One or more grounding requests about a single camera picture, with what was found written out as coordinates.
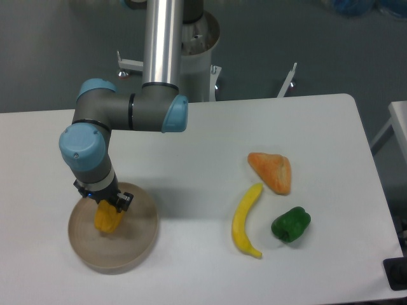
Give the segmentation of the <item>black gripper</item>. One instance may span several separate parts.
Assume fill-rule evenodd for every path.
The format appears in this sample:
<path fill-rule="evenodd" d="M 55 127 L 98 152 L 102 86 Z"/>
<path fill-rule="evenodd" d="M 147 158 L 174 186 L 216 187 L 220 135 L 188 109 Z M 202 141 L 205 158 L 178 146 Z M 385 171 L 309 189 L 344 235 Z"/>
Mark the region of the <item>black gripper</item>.
<path fill-rule="evenodd" d="M 110 204 L 118 213 L 126 212 L 134 198 L 133 194 L 120 191 L 117 179 L 113 179 L 108 186 L 96 191 L 91 190 L 90 186 L 81 184 L 78 180 L 75 180 L 73 185 L 83 198 L 90 198 L 102 207 L 108 207 Z"/>

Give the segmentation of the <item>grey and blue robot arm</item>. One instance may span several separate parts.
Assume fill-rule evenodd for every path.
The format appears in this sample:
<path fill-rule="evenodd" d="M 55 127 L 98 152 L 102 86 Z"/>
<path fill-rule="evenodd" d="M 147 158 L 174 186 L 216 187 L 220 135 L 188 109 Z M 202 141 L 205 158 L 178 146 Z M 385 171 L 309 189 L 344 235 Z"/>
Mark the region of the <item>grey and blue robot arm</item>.
<path fill-rule="evenodd" d="M 141 94 L 119 96 L 103 79 L 82 84 L 59 148 L 83 198 L 106 201 L 118 213 L 133 200 L 133 194 L 120 190 L 108 155 L 113 130 L 185 131 L 188 99 L 179 93 L 182 29 L 203 14 L 203 1 L 148 1 Z"/>

